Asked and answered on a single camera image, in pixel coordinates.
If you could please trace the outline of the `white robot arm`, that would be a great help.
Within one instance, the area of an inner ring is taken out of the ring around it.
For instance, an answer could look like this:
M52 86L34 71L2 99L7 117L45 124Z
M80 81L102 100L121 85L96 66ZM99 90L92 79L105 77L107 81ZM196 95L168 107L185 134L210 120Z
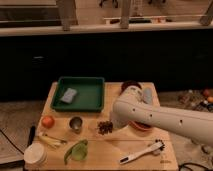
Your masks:
M129 86L113 103L113 112L136 121L213 146L213 114L146 104L143 91Z

